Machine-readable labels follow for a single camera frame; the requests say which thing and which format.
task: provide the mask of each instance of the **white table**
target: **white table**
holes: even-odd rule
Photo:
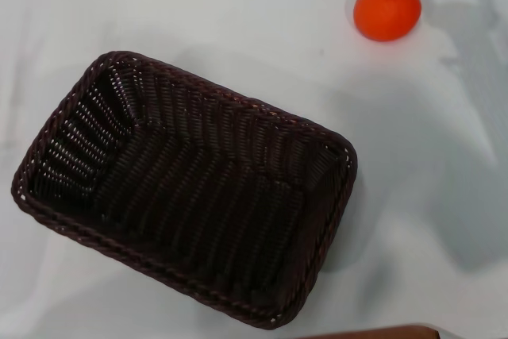
[[[0,337],[276,338],[424,323],[508,336],[508,0],[422,0],[376,44],[354,0],[0,0]],[[10,181],[100,53],[183,67],[345,135],[360,176],[316,286],[265,332],[51,233]]]

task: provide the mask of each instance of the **wicker basket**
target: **wicker basket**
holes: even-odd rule
[[[12,194],[57,233],[274,329],[310,293],[355,177],[340,135],[111,52],[45,123]]]

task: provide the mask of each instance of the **basket rim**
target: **basket rim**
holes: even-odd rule
[[[37,134],[37,137],[33,140],[32,144],[28,148],[23,161],[20,163],[16,173],[13,177],[11,194],[13,196],[14,201],[17,203],[19,208],[26,212],[27,214],[32,215],[36,220],[40,221],[54,221],[60,225],[60,229],[54,229],[57,233],[62,234],[64,236],[70,235],[71,232],[74,232],[78,236],[89,237],[99,243],[100,246],[95,246],[99,252],[115,258],[114,254],[121,254],[122,258],[125,256],[129,257],[132,262],[139,261],[140,253],[138,253],[134,249],[126,248],[122,243],[119,243],[112,239],[111,237],[107,237],[99,231],[88,228],[84,225],[81,225],[75,219],[67,217],[65,214],[55,211],[54,209],[46,206],[35,197],[33,197],[29,192],[26,192],[28,182],[32,178],[35,167],[40,163],[41,157],[44,155],[46,151],[46,147],[48,143],[55,137],[58,129],[64,123],[64,121],[71,115],[75,107],[77,106],[79,100],[82,96],[85,95],[90,85],[109,67],[111,67],[114,63],[119,63],[121,60],[131,59],[133,61],[139,61],[144,65],[148,65],[153,67],[154,71],[164,71],[171,73],[175,77],[178,77],[179,80],[182,80],[182,83],[185,87],[189,87],[193,90],[197,90],[202,94],[206,94],[210,97],[219,97],[222,98],[222,101],[227,101],[230,103],[236,103],[240,106],[250,108],[261,113],[265,118],[269,121],[273,121],[274,123],[279,123],[282,125],[288,125],[290,127],[297,127],[298,130],[312,139],[319,140],[323,143],[332,145],[332,146],[341,146],[347,152],[347,155],[351,159],[351,168],[349,173],[346,175],[345,179],[347,183],[345,184],[345,189],[343,195],[340,199],[345,198],[347,201],[349,195],[352,191],[352,185],[354,184],[357,172],[357,155],[355,149],[352,147],[352,144],[347,141],[343,136],[338,133],[335,133],[327,128],[309,121],[305,118],[301,118],[295,116],[293,114],[289,114],[281,109],[275,108],[267,104],[266,102],[261,102],[255,98],[248,98],[243,96],[242,94],[238,94],[234,91],[231,91],[228,88],[222,87],[215,83],[210,82],[209,80],[203,79],[197,75],[194,75],[188,71],[184,71],[178,67],[174,67],[170,64],[163,63],[161,61],[151,59],[147,56],[143,56],[139,53],[129,52],[129,51],[112,51],[106,54],[101,55],[94,61],[88,69],[85,70],[83,77],[72,87],[67,96],[60,102],[55,111],[50,115],[48,120],[44,123],[44,126]],[[187,81],[186,77],[192,77],[192,81]],[[306,296],[309,293],[305,293],[305,285],[310,285],[311,287],[314,285],[315,279],[318,276],[318,271],[321,268],[322,261],[324,260],[325,254],[328,250],[329,245],[331,244],[331,240],[334,238],[335,232],[337,230],[338,224],[341,219],[341,214],[337,213],[337,208],[334,209],[334,219],[330,222],[328,229],[323,229],[320,237],[317,237],[315,241],[315,246],[311,250],[309,250],[310,257],[306,261],[305,271],[302,272],[302,276],[299,282],[294,283],[291,286],[291,296],[283,306],[281,306],[280,310],[274,312],[274,314],[282,314],[284,315],[288,310],[291,309],[294,305],[302,305]],[[159,270],[143,270],[145,274],[152,273],[154,275],[161,275],[162,278],[167,278],[167,273],[171,274],[171,276],[175,277],[179,284],[189,283],[188,279],[185,279],[183,275],[179,275],[178,272],[173,268],[164,267],[162,264],[157,264],[153,259],[147,259],[146,262],[152,263],[152,268],[156,267]],[[211,298],[214,298],[219,301],[219,305],[222,308],[230,308],[230,315],[237,318],[240,314],[244,321],[251,321],[252,319],[259,319],[262,321],[268,320],[271,321],[270,318],[274,317],[274,314],[269,314],[261,311],[259,308],[252,306],[250,303],[239,303],[234,302],[232,299],[227,298],[227,296],[221,295],[218,291],[209,291],[205,289],[203,286],[200,286],[197,281],[191,282],[190,288],[197,288],[199,290],[199,294],[202,295],[206,293],[210,295]],[[288,323],[290,320],[294,318],[295,314],[293,314],[289,320],[281,319],[277,321],[270,327],[263,326],[261,327],[260,323],[252,324],[253,326],[259,326],[265,329],[274,329],[279,326],[282,326],[285,323]]]

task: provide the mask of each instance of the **rectangular basket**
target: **rectangular basket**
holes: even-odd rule
[[[12,194],[38,222],[251,326],[290,322],[356,177],[342,136],[132,52],[100,56]]]

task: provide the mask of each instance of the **dark brown wicker basket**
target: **dark brown wicker basket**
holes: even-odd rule
[[[111,52],[45,123],[12,194],[57,233],[274,329],[310,293],[355,177],[340,135]]]

